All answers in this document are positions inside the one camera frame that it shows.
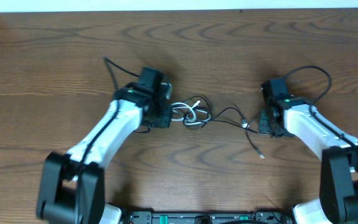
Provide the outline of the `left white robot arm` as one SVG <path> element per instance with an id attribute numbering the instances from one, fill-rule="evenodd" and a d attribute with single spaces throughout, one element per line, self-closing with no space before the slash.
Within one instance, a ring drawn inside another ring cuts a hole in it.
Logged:
<path id="1" fill-rule="evenodd" d="M 105 201 L 105 170 L 140 126 L 169 127 L 171 93 L 165 75 L 149 67 L 137 82 L 116 91 L 105 115 L 77 145 L 46 157 L 36 216 L 49 223 L 119 223 L 122 210 Z"/>

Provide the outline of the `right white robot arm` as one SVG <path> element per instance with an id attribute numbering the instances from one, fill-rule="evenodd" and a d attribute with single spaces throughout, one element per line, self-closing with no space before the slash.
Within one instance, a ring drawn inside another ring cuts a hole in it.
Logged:
<path id="1" fill-rule="evenodd" d="M 293 223 L 358 223 L 358 138 L 322 116 L 285 80 L 261 85 L 270 134 L 295 136 L 321 161 L 319 197 L 292 208 Z"/>

